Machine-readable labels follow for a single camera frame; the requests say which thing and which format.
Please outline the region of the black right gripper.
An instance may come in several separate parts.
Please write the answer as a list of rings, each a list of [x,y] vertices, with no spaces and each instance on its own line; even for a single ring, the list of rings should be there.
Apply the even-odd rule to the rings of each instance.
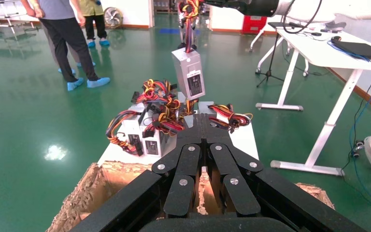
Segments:
[[[273,16],[278,0],[204,0],[204,3],[216,7],[239,7],[246,16]]]

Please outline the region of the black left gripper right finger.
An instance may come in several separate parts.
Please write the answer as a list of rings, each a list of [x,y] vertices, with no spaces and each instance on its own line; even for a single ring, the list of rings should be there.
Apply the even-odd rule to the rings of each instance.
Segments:
[[[228,131],[212,126],[209,117],[203,114],[204,162],[216,202],[223,213],[255,217],[260,214],[261,206],[251,186],[263,165],[236,148]]]

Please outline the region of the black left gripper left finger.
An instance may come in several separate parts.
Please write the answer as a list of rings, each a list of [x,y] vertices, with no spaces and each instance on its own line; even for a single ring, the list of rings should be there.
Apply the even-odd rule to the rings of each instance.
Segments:
[[[201,116],[194,115],[193,126],[177,134],[173,150],[152,165],[152,171],[162,177],[160,192],[167,218],[188,217],[193,207],[201,140]]]

